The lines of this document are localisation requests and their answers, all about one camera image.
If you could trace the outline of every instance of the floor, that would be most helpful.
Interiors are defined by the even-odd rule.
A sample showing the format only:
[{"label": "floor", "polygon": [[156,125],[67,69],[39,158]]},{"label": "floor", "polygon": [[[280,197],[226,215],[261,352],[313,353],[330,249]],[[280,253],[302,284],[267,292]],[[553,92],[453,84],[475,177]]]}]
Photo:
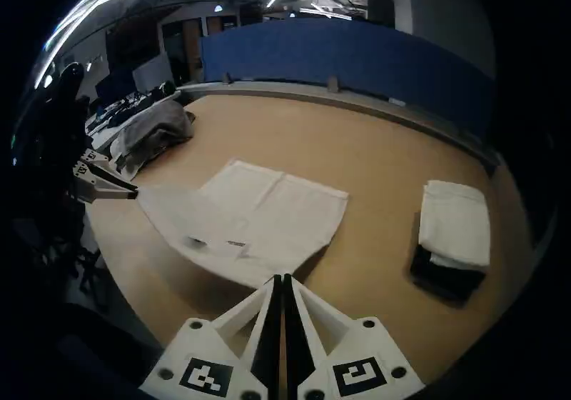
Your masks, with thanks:
[{"label": "floor", "polygon": [[[98,248],[97,243],[87,216],[84,217],[84,226],[85,229],[84,235],[81,237],[81,245],[89,251],[96,251]],[[105,262],[101,257],[99,257],[97,267],[105,267]],[[151,332],[145,327],[137,315],[135,315],[135,312],[123,297],[123,294],[108,271],[104,271],[103,276],[96,280],[98,301],[105,305],[104,308],[96,306],[96,302],[94,301],[94,297],[90,291],[84,293],[79,289],[83,269],[78,267],[78,271],[79,276],[76,279],[71,276],[69,278],[64,293],[65,302],[78,304],[95,311],[109,323],[126,331],[140,342],[156,349],[161,348],[161,345],[157,342]]]}]

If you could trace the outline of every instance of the white cloth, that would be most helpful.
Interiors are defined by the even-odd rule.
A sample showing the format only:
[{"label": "white cloth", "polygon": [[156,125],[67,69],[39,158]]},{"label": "white cloth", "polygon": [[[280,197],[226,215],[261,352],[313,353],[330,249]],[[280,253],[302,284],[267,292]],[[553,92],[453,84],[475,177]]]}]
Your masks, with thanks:
[{"label": "white cloth", "polygon": [[137,197],[167,243],[203,268],[258,288],[329,244],[348,194],[232,161],[198,191],[157,186]]},{"label": "white cloth", "polygon": [[418,243],[430,261],[459,269],[490,264],[490,220],[482,192],[445,181],[424,187]]}]

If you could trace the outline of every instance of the desk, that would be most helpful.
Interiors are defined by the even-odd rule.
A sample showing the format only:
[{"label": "desk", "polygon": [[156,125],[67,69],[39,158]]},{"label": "desk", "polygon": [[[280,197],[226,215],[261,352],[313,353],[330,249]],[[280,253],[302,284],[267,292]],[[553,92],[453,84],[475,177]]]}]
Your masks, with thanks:
[{"label": "desk", "polygon": [[[206,96],[186,108],[196,115],[194,138],[159,156],[135,183],[198,188],[239,158],[347,191],[330,247],[296,277],[352,318],[377,316],[425,383],[494,324],[529,279],[535,263],[525,217],[504,166],[490,179],[474,158],[431,136],[303,101]],[[490,271],[464,309],[408,278],[430,179],[474,186],[490,208]],[[216,318],[251,293],[171,250],[136,202],[96,201],[87,211],[116,283],[163,345],[187,318]]]},{"label": "desk", "polygon": [[[137,114],[135,114],[134,116],[129,117],[127,120],[125,120],[122,124],[118,125],[118,126],[114,126],[112,128],[105,128],[101,131],[96,132],[95,134],[93,134],[91,136],[91,138],[93,139],[93,148],[95,151],[103,151],[109,144],[111,144],[111,142],[113,142],[113,140],[115,138],[117,138],[117,136],[119,135],[119,132],[121,132],[121,130],[125,127],[127,127],[134,119],[136,119],[137,117],[145,114],[151,107],[160,104],[161,102],[164,101],[168,101],[169,99],[175,99],[178,98],[181,95],[181,91],[176,91],[174,94],[167,96],[165,98],[162,98],[160,101],[156,101],[153,103],[153,105],[151,105],[150,107],[147,107],[144,110],[141,110],[140,112],[138,112]],[[107,125],[109,123],[109,120],[105,120],[105,122],[103,122],[100,127],[104,128],[104,125]]]}]

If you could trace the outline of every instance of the crumpled gray fabric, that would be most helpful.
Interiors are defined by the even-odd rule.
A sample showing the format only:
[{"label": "crumpled gray fabric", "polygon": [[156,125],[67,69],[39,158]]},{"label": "crumpled gray fabric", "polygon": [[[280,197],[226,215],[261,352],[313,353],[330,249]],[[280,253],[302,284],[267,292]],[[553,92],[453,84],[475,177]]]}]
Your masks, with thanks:
[{"label": "crumpled gray fabric", "polygon": [[192,138],[194,127],[188,115],[178,102],[169,100],[134,119],[117,137],[121,175],[132,179],[144,164],[165,149]]}]

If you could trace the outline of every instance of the wall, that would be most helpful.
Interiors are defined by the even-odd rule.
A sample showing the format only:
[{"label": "wall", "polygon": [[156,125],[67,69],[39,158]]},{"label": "wall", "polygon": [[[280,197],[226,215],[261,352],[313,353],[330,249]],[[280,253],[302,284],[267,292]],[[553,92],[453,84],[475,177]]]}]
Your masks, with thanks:
[{"label": "wall", "polygon": [[395,29],[413,33],[413,8],[410,0],[393,0],[395,3]]},{"label": "wall", "polygon": [[[217,5],[223,6],[222,11],[214,11]],[[165,45],[163,40],[163,25],[171,22],[185,21],[188,19],[201,18],[202,34],[208,36],[208,27],[206,26],[206,18],[210,16],[237,16],[237,25],[240,26],[240,14],[236,7],[225,5],[222,1],[200,1],[184,5],[177,11],[169,14],[157,24],[158,43],[161,52],[165,53]]]},{"label": "wall", "polygon": [[480,0],[395,0],[395,28],[437,44],[495,77],[492,30]]},{"label": "wall", "polygon": [[105,29],[97,31],[95,34],[92,34],[72,49],[62,51],[58,61],[60,71],[63,71],[66,67],[66,65],[64,65],[64,60],[70,55],[74,57],[75,62],[83,64],[84,67],[89,60],[96,56],[101,56],[101,60],[94,62],[91,65],[91,69],[89,71],[85,71],[84,80],[81,82],[81,86],[77,93],[77,96],[89,96],[92,101],[97,98],[95,85],[109,74],[105,33]]}]

